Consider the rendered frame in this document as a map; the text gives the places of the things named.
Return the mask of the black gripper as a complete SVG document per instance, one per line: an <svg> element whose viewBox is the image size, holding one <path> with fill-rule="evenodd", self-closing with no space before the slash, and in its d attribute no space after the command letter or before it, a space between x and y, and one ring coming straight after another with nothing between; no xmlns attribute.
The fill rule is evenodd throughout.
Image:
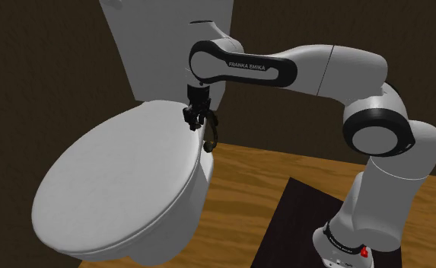
<svg viewBox="0 0 436 268"><path fill-rule="evenodd" d="M183 108L183 118L192 131L200 129L205 124L207 110L210 109L210 87L194 87L187 85L189 106Z"/></svg>

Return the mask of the white toilet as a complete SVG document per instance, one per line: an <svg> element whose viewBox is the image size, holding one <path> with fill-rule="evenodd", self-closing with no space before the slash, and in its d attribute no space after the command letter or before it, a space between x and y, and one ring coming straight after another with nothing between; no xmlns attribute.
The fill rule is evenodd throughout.
<svg viewBox="0 0 436 268"><path fill-rule="evenodd" d="M43 178L31 221L79 260L173 259L189 243L213 172L204 129L183 118L189 45L231 27L234 0L99 0L138 106L95 126Z"/></svg>

